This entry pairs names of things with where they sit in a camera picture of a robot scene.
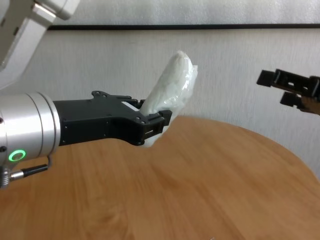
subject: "white wall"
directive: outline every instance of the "white wall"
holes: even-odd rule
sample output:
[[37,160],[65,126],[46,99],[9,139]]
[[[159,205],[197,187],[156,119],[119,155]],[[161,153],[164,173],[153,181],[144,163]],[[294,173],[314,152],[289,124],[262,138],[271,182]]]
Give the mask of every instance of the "white wall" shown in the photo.
[[185,115],[267,136],[320,177],[320,116],[280,105],[283,91],[256,85],[262,69],[320,76],[320,29],[51,31],[22,79],[0,94],[71,100],[102,90],[145,98],[177,50],[199,71]]

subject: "wrapped object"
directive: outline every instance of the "wrapped object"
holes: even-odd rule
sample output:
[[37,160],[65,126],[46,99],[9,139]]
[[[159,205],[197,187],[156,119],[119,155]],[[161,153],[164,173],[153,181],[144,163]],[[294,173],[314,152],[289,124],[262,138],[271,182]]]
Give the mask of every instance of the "wrapped object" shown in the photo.
[[[184,52],[178,51],[165,67],[158,82],[141,106],[140,112],[147,116],[162,110],[171,110],[171,124],[192,96],[197,75],[198,66],[193,65]],[[152,146],[161,135],[162,133],[146,139],[143,146]]]

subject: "round table top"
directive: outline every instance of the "round table top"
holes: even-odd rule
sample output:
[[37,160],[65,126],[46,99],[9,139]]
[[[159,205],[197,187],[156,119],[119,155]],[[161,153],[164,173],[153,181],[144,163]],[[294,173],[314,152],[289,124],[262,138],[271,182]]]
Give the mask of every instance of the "round table top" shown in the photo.
[[200,118],[178,117],[151,148],[60,147],[49,171],[12,182],[0,203],[1,239],[320,239],[320,184],[302,161]]

